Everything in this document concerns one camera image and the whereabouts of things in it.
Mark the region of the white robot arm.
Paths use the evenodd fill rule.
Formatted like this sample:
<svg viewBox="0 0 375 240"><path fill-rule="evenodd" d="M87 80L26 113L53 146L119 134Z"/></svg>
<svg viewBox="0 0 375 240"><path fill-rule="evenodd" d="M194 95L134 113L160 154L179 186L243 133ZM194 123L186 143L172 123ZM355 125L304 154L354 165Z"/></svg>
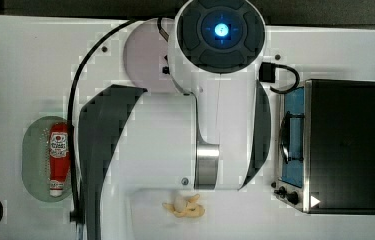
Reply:
<svg viewBox="0 0 375 240"><path fill-rule="evenodd" d="M83 240L134 240L140 192L238 191L255 177L271 138L265 42L248 0L188 0L167 40L177 92L113 84L82 107Z"/></svg>

